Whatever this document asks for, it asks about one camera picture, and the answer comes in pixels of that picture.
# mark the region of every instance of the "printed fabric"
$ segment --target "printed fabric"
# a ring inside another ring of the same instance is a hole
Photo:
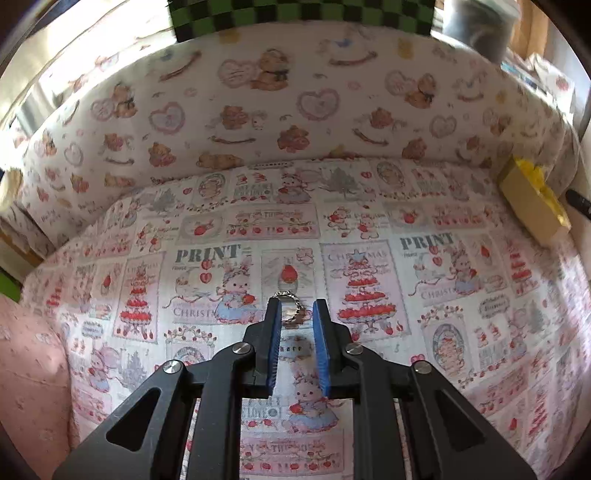
[[[241,340],[277,290],[307,314],[282,331],[273,396],[244,401],[241,476],[352,477],[351,403],[324,398],[315,369],[316,298],[385,359],[430,361],[540,478],[589,421],[575,247],[539,248],[466,164],[282,160],[138,189],[35,270],[22,304],[66,346],[84,438],[167,359]]]
[[[543,165],[560,194],[579,159],[561,113],[526,86],[393,29],[261,24],[123,68],[105,57],[112,75],[69,97],[24,157],[20,203],[57,247],[134,188],[249,164],[402,157],[494,174],[513,154]]]

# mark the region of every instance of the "teddy bear print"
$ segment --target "teddy bear print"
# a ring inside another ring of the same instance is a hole
[[[43,131],[43,135],[41,136],[41,142],[43,143],[43,153],[47,157],[52,157],[57,153],[56,144],[53,141],[53,137],[51,136],[49,130]]]
[[[150,164],[153,167],[168,167],[177,159],[177,157],[172,155],[170,151],[170,148],[166,145],[154,142],[154,145],[148,149],[150,154]]]
[[[89,183],[79,175],[72,174],[70,177],[70,182],[72,183],[72,188],[76,193],[86,193],[88,190]]]
[[[119,82],[113,88],[111,99],[115,103],[115,116],[117,118],[130,118],[138,112],[131,87],[122,82]]]
[[[430,73],[416,81],[394,70],[386,75],[385,86],[389,93],[403,96],[405,102],[421,110],[431,107],[437,93],[437,82]]]
[[[245,112],[241,106],[226,105],[206,128],[217,129],[216,135],[209,137],[215,143],[252,143],[256,141],[254,133],[263,129],[266,120],[267,113],[264,111]]]
[[[135,180],[129,177],[119,177],[111,175],[109,172],[105,173],[105,187],[135,187]]]
[[[287,55],[281,50],[265,50],[258,61],[258,67],[262,71],[255,80],[251,80],[251,89],[273,92],[287,87],[290,63]]]
[[[359,128],[353,129],[356,137],[368,144],[380,145],[382,147],[388,145],[388,140],[384,136],[384,129],[388,127],[392,129],[395,122],[394,118],[392,118],[392,113],[388,110],[378,107],[369,115],[362,115],[354,121],[360,124]]]
[[[307,136],[307,130],[292,125],[288,130],[281,131],[277,139],[277,146],[280,150],[285,150],[288,153],[296,153],[298,150],[305,150],[310,145]]]
[[[459,142],[459,146],[456,148],[456,157],[463,163],[470,163],[480,149],[480,138],[474,135]]]
[[[402,158],[409,160],[420,160],[425,156],[427,144],[422,138],[416,138],[408,142],[408,145],[402,149]]]
[[[197,166],[210,170],[229,170],[230,168],[242,167],[244,160],[231,154],[211,154],[203,152],[199,155]]]
[[[117,134],[105,134],[102,148],[99,150],[99,155],[103,154],[106,150],[120,152],[123,150],[124,145],[127,145],[127,148],[133,148],[131,144],[132,140],[133,137],[131,135],[120,137]]]

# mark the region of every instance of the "cartoon rabbit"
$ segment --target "cartoon rabbit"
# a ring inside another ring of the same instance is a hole
[[[102,393],[107,393],[109,385],[109,370],[119,366],[119,354],[106,344],[100,350],[92,349],[90,353],[90,368],[88,369],[89,385]]]
[[[222,298],[217,304],[214,316],[221,323],[250,323],[256,318],[256,298],[248,293],[251,265],[250,257],[246,257],[239,267],[224,263],[222,288],[217,294]]]
[[[508,318],[509,322],[509,335],[511,341],[509,348],[511,349],[511,360],[516,362],[522,358],[527,352],[527,345],[524,340],[523,329],[527,325],[527,310],[517,309],[514,310],[513,315]]]
[[[310,201],[310,195],[306,191],[308,186],[298,174],[284,173],[281,176],[283,186],[277,190],[279,203],[305,203]]]
[[[482,288],[478,272],[472,268],[466,248],[460,244],[459,249],[450,248],[452,254],[452,273],[456,276],[454,289],[460,295],[470,295]]]
[[[290,406],[290,417],[283,426],[293,433],[326,432],[339,419],[331,410],[329,401],[322,395],[315,375],[298,373],[295,376],[297,403]]]

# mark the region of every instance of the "yellow object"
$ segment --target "yellow object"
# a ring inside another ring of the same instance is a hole
[[[569,216],[529,160],[510,159],[499,174],[499,188],[517,218],[543,247],[570,230]]]

